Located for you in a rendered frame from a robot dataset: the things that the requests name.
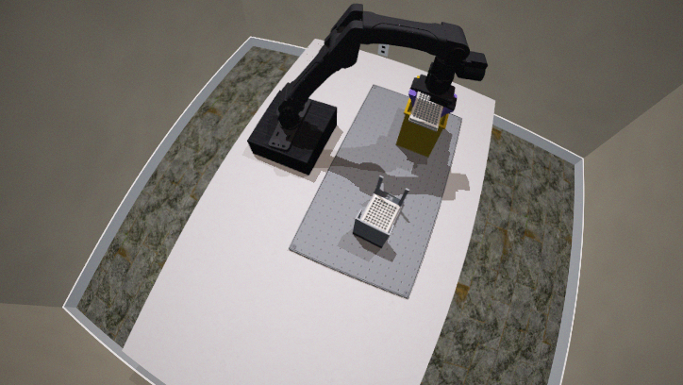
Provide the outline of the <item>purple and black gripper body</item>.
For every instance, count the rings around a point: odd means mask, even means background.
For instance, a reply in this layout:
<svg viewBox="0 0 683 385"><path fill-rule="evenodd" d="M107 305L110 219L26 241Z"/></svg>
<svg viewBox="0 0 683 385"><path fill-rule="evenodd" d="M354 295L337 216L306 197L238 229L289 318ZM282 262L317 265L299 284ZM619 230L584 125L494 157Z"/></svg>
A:
<svg viewBox="0 0 683 385"><path fill-rule="evenodd" d="M430 95L430 102L433 102L435 104L438 104L451 110L455 110L457 103L457 98L454 97L455 87L451 85L449 91L447 92L451 79L438 80L438 78L435 77L430 71L426 83L426 75L420 75L419 78L413 78L410 88L416 92L422 92L427 95Z"/></svg>

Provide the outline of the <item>white well plate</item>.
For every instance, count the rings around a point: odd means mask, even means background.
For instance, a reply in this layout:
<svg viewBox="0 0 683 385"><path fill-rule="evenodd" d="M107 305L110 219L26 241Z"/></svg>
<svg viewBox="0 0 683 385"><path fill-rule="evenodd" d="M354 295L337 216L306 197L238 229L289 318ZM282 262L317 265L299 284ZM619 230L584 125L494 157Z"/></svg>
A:
<svg viewBox="0 0 683 385"><path fill-rule="evenodd" d="M418 92L409 122L438 131L443 106L430 102L430 95Z"/></svg>
<svg viewBox="0 0 683 385"><path fill-rule="evenodd" d="M398 205L375 194L361 220L388 232L399 209Z"/></svg>

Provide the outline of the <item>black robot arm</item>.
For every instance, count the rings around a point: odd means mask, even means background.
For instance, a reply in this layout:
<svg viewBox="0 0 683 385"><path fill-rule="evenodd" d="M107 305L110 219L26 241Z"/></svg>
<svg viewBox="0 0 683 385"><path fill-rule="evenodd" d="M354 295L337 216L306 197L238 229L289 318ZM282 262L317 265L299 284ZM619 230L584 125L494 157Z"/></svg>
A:
<svg viewBox="0 0 683 385"><path fill-rule="evenodd" d="M425 83L430 71L438 80L452 78L447 92L455 73L458 78L481 81L488 67L483 53L470 51L463 29L458 25L392 18L363 11L362 4L352 4L332 27L316 57L294 81L288 82L281 90L276 114L277 120L282 121L279 121L269 141L270 147L290 150L311 105L308 98L331 75L341 68L356 64L360 43L402 46L436 56L431 62Z"/></svg>

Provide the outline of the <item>yellow open-top bin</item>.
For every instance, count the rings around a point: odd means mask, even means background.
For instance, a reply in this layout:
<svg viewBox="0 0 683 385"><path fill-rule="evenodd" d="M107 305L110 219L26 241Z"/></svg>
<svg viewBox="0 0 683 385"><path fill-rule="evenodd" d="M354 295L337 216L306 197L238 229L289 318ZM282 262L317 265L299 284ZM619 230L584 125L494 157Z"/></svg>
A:
<svg viewBox="0 0 683 385"><path fill-rule="evenodd" d="M432 149L441 135L442 130L446 128L449 113L445 114L445 116L442 117L442 120L440 119L439 128L436 132L423 126L408 122L408 118L412 110L412 103L410 101L411 100L409 99L404 111L405 118L401 126L396 145L429 157ZM408 107L410 107L409 111Z"/></svg>

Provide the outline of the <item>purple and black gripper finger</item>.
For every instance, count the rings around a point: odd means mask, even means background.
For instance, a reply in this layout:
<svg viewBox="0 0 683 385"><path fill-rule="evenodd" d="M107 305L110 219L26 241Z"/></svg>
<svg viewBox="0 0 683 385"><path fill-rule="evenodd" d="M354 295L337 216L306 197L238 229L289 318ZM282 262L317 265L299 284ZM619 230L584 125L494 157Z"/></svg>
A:
<svg viewBox="0 0 683 385"><path fill-rule="evenodd" d="M417 97L416 94L417 94L417 93L418 93L418 92L416 92L416 91L414 91L414 90L412 90L412 89L410 89L409 92L408 92L408 96L409 96L409 98L410 98L410 100L411 100L412 106L414 106L414 102L415 102L415 100L416 100L416 97Z"/></svg>
<svg viewBox="0 0 683 385"><path fill-rule="evenodd" d="M454 97L457 98L457 95L454 94ZM443 107L443 110L442 110L442 112L441 112L441 117L444 116L445 114L448 114L448 113L451 113L451 112L453 112L453 110Z"/></svg>

